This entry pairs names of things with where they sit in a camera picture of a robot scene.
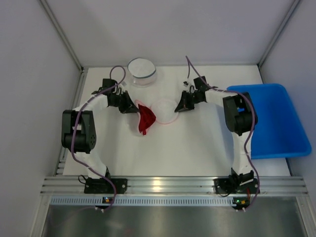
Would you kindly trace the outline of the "pink trimmed mesh laundry bag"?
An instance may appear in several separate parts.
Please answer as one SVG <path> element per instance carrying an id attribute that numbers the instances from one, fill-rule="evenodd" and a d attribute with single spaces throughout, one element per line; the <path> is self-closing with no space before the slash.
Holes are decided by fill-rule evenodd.
<path id="1" fill-rule="evenodd" d="M 156 122 L 154 124 L 158 123 L 160 125 L 167 125 L 167 124 L 173 123 L 174 121 L 176 121 L 179 115 L 179 113 L 174 112 L 177 104 L 172 99 L 161 98 L 153 102 L 150 106 L 147 106 L 140 100 L 135 100 L 134 102 L 137 107 L 139 104 L 141 104 L 150 108 L 153 111 L 153 113 L 156 115 Z M 139 121 L 140 121 L 139 112 L 135 114 L 128 114 L 126 117 L 126 123 L 128 125 L 130 132 L 135 136 L 144 136 L 138 130 Z"/>

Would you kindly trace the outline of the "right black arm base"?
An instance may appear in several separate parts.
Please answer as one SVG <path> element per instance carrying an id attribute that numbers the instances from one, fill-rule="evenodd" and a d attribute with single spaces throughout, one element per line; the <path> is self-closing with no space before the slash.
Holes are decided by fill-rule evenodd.
<path id="1" fill-rule="evenodd" d="M 237 174 L 233 169 L 229 176 L 216 178 L 214 180 L 215 193 L 227 197 L 231 194 L 259 194 L 259 183 L 254 178 L 254 171 L 251 170 L 246 174 Z"/>

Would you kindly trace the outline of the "red bra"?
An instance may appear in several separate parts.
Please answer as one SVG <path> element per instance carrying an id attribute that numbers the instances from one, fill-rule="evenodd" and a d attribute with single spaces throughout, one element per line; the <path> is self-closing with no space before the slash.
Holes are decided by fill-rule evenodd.
<path id="1" fill-rule="evenodd" d="M 146 135 L 147 130 L 156 122 L 156 115 L 150 108 L 144 105 L 139 104 L 138 108 L 140 114 L 138 130 L 142 135 Z"/>

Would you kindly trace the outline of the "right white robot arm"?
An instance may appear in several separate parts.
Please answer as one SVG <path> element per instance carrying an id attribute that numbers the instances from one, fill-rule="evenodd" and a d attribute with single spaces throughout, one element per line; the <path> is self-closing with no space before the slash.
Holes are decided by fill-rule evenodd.
<path id="1" fill-rule="evenodd" d="M 201 102 L 223 108 L 225 124 L 233 136 L 234 161 L 230 176 L 238 186 L 252 182 L 251 140 L 258 118 L 249 93 L 211 87 L 204 76 L 193 79 L 193 82 L 186 80 L 183 86 L 175 112 L 191 111 Z"/>

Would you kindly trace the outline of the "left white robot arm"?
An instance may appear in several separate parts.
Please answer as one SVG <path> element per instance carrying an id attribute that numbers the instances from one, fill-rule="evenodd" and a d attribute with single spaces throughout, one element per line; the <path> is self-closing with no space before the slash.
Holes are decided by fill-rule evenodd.
<path id="1" fill-rule="evenodd" d="M 92 179 L 108 178 L 108 168 L 95 149 L 97 132 L 94 117 L 108 108 L 117 108 L 121 114 L 139 114 L 123 81 L 103 79 L 102 86 L 92 92 L 82 105 L 62 113 L 62 146 L 69 150 L 73 160 L 87 170 Z"/>

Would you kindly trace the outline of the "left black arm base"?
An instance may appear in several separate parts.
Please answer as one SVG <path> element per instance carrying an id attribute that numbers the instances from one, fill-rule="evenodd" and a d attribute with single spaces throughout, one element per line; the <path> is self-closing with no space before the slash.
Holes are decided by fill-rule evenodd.
<path id="1" fill-rule="evenodd" d="M 92 179 L 83 175 L 78 176 L 78 181 L 84 185 L 85 194 L 114 194 L 113 186 L 103 178 Z M 110 178 L 116 188 L 117 194 L 124 194 L 127 190 L 128 180 L 125 178 Z"/>

